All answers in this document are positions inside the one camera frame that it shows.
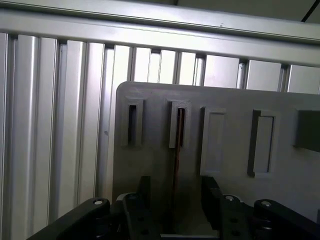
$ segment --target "rectangular cutout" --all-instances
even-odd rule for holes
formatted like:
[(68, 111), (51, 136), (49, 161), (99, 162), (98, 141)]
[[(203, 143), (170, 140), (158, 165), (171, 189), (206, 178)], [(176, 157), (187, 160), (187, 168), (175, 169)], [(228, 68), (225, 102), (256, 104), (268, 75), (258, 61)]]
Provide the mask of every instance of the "rectangular cutout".
[(129, 106), (129, 124), (128, 124), (128, 145), (134, 145), (136, 142), (136, 122), (137, 106)]
[(259, 116), (258, 118), (253, 167), (255, 173), (269, 172), (273, 122), (273, 117)]
[(252, 178), (268, 178), (274, 171), (280, 116), (277, 112), (254, 109), (247, 175)]
[(170, 121), (170, 138), (169, 148), (174, 149), (177, 142), (177, 124), (178, 124), (178, 111), (184, 110), (183, 121), (183, 147), (189, 146), (190, 127), (191, 127), (191, 103), (185, 101), (173, 101), (171, 106), (171, 121)]
[(124, 98), (122, 103), (121, 145), (139, 147), (142, 144), (143, 99)]
[(177, 111), (177, 121), (176, 121), (176, 148), (182, 147), (184, 142), (184, 127), (185, 127), (185, 109), (184, 108), (178, 108)]
[(224, 108), (205, 108), (202, 134), (200, 175), (210, 175), (221, 170)]

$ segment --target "dark gap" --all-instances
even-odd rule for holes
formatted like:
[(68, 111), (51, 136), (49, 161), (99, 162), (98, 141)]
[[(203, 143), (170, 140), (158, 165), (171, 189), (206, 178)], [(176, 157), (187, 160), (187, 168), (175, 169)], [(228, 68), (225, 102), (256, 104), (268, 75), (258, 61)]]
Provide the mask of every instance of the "dark gap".
[(272, 151), (272, 140), (273, 140), (273, 137), (274, 137), (274, 128), (275, 128), (275, 118), (272, 117), (272, 127), (271, 127), (271, 138), (270, 138), (270, 143), (269, 143), (269, 156), (268, 156), (267, 173), (270, 172), (270, 161), (271, 161), (271, 151)]
[(152, 53), (152, 54), (161, 54), (161, 49), (158, 49), (158, 48), (156, 48), (156, 49), (151, 49), (151, 53)]
[(314, 12), (314, 10), (317, 8), (317, 6), (319, 5), (320, 0), (315, 0), (315, 2), (313, 3), (313, 5), (310, 7), (309, 11), (305, 14), (305, 16), (302, 18), (301, 22), (305, 22), (307, 21), (307, 19), (310, 17), (310, 15)]
[(128, 124), (128, 145), (134, 145), (136, 142), (136, 121), (137, 106), (129, 106), (129, 124)]
[[(184, 127), (185, 127), (185, 109), (184, 108), (178, 108), (177, 113), (177, 121), (176, 121), (176, 145), (180, 142), (180, 147), (183, 146), (184, 141)], [(179, 126), (181, 121), (181, 129), (180, 129), (180, 135), (179, 135)]]

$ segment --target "gray plastic panel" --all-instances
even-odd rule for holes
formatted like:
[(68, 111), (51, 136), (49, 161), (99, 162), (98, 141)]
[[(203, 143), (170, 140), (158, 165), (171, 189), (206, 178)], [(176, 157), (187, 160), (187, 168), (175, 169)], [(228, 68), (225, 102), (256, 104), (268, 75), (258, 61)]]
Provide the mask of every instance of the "gray plastic panel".
[[(140, 147), (121, 146), (122, 109), (127, 98), (144, 99)], [(202, 214), (200, 170), (202, 175), (214, 176), (223, 193), (236, 195), (247, 204), (273, 199), (316, 220), (320, 154), (292, 146), (297, 109), (320, 110), (320, 96), (312, 94), (123, 83), (116, 96), (114, 199), (134, 192), (140, 176), (150, 175), (151, 209), (155, 215), (165, 209), (174, 164), (174, 150), (169, 148), (173, 100), (190, 106), (189, 144), (180, 150), (178, 171), (178, 233), (188, 232), (186, 226)], [(258, 121), (253, 167), (257, 173), (253, 177), (248, 175), (248, 166), (254, 110), (271, 121)], [(268, 139), (269, 145), (263, 146)]]

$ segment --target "metal slat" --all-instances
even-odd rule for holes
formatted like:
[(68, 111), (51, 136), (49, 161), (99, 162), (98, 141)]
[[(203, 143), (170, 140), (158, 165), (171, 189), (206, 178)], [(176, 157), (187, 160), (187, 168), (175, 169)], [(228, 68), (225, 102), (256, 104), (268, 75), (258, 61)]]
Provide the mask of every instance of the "metal slat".
[(193, 85), (195, 74), (196, 54), (181, 52), (178, 64), (177, 84)]
[(290, 67), (288, 92), (320, 94), (320, 68), (297, 66)]
[(160, 55), (160, 84), (172, 84), (174, 81), (176, 52), (162, 50)]
[(132, 81), (143, 83), (148, 82), (150, 54), (150, 48), (136, 47), (134, 49)]
[(105, 46), (88, 43), (78, 203), (93, 198), (98, 153), (101, 83)]
[(33, 233), (48, 224), (58, 41), (40, 39), (34, 162)]
[(6, 113), (7, 113), (7, 79), (8, 79), (8, 34), (0, 33), (0, 240), (3, 229), (4, 178), (6, 143)]
[(280, 70), (280, 63), (250, 60), (246, 89), (278, 91)]
[(101, 95), (101, 119), (99, 128), (99, 146), (97, 159), (97, 179), (95, 195), (105, 198), (107, 196), (107, 159), (109, 145), (109, 125), (111, 93), (114, 71), (115, 50), (107, 48), (104, 51), (103, 88)]
[(58, 217), (78, 203), (85, 48), (83, 42), (67, 42)]
[(237, 87), (238, 68), (238, 58), (206, 56), (204, 86), (235, 89)]
[(116, 114), (116, 91), (118, 86), (128, 81), (130, 72), (130, 58), (131, 48), (128, 46), (116, 45), (114, 48), (114, 66), (113, 66), (113, 80), (110, 103), (110, 123), (109, 123), (109, 140), (107, 153), (107, 169), (106, 169), (106, 197), (112, 200), (112, 185), (113, 185), (113, 169), (114, 169), (114, 144), (115, 144), (115, 114)]
[(32, 233), (38, 39), (18, 36), (12, 124), (11, 240)]

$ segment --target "bolt head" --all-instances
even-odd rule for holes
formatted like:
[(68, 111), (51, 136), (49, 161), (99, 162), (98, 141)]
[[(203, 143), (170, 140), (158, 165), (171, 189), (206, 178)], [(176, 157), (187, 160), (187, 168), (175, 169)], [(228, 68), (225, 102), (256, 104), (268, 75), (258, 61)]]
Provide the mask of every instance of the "bolt head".
[(268, 201), (262, 201), (261, 204), (266, 207), (271, 207), (271, 203)]
[(229, 200), (229, 201), (233, 201), (233, 200), (234, 200), (234, 197), (233, 197), (233, 196), (225, 196), (224, 198), (227, 199), (227, 200)]

